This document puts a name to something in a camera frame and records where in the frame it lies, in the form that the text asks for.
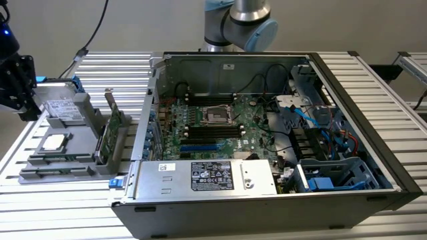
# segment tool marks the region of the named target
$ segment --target cpu socket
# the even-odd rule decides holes
[[[232,125],[232,110],[228,105],[209,106],[203,108],[201,123],[207,125]]]

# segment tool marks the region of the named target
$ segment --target green circuit board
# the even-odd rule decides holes
[[[105,130],[101,138],[100,155],[106,163],[114,152],[118,128],[121,126],[121,116],[117,105],[113,103],[110,117],[105,125]]]
[[[195,159],[233,159],[239,153],[245,152],[257,154],[260,159],[268,159],[271,162],[276,160],[276,153],[264,149],[260,144],[260,139],[265,143],[272,135],[268,132],[260,130],[253,121],[259,104],[256,106],[249,105],[251,101],[257,99],[251,96],[243,96],[233,101],[231,108],[232,125],[237,126],[243,124],[245,134],[240,138],[217,138],[216,151],[191,152],[191,157],[187,160]],[[185,124],[193,127],[203,127],[205,124],[201,122],[204,118],[203,106],[188,106],[181,99],[177,99],[169,104],[161,105],[163,111],[168,113],[160,113],[160,122],[163,125],[163,141],[164,141],[164,160],[179,160],[180,158],[180,141],[187,139],[184,136]],[[189,112],[193,113],[193,119],[189,117]],[[263,128],[269,129],[268,125],[261,125]]]

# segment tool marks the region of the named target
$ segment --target metal slotted worktable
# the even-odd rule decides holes
[[[379,79],[357,56],[347,52],[319,53],[351,98],[384,139],[408,173],[427,192],[425,123]],[[104,89],[113,88],[118,108],[139,118],[149,74],[149,53],[90,53],[76,75],[90,95],[93,107],[108,113]],[[100,240],[132,235],[108,206],[108,181],[20,185],[17,176],[37,147],[48,123],[29,123],[0,161],[0,239]],[[125,173],[136,125],[130,127],[120,172]],[[397,211],[383,211],[352,229],[285,232],[205,239],[427,239],[427,196]]]

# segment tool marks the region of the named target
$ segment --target white wall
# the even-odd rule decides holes
[[[269,0],[279,33],[268,50],[357,51],[389,63],[427,51],[427,0]],[[88,40],[104,0],[10,0],[10,26],[38,75],[56,76]],[[110,0],[92,51],[195,50],[203,0]]]

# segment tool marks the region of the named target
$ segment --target blue pcie slot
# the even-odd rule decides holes
[[[215,145],[199,145],[199,146],[180,146],[180,152],[207,152],[207,151],[216,151],[217,146]]]

